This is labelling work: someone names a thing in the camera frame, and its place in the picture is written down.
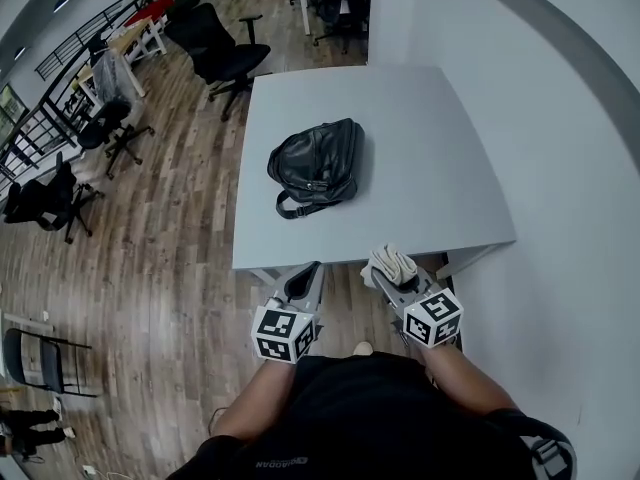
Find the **backpack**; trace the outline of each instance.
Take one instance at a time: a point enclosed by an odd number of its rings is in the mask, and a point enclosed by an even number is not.
[[[267,173],[284,189],[276,200],[280,216],[297,219],[353,199],[352,168],[363,139],[362,126],[343,119],[292,135],[274,149]],[[285,210],[288,198],[303,206]]]

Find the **towel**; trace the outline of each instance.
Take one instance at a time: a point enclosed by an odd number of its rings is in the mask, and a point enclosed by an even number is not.
[[[371,279],[372,267],[380,270],[396,286],[410,281],[418,274],[415,261],[406,254],[398,252],[395,244],[381,245],[369,254],[369,263],[360,272],[365,286],[369,288],[376,287]]]

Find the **forearm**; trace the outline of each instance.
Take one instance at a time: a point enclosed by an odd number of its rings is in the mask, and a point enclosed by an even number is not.
[[[509,394],[453,345],[420,350],[441,391],[461,407],[480,415],[517,409]]]
[[[280,416],[295,371],[293,364],[266,361],[215,424],[213,436],[233,436],[242,441],[260,436]]]

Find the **white shoe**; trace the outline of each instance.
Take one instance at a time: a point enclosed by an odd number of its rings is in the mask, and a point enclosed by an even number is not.
[[[370,356],[371,354],[373,354],[373,347],[368,341],[361,341],[353,350],[354,356]]]
[[[62,419],[62,402],[56,396],[53,398],[53,412],[58,415],[58,421]]]

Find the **ceiling light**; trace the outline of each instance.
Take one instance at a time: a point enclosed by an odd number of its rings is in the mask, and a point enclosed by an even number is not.
[[[53,9],[53,12],[56,13],[58,12],[60,9],[62,9],[65,5],[67,5],[69,3],[69,0],[58,0],[56,2],[56,6]]]

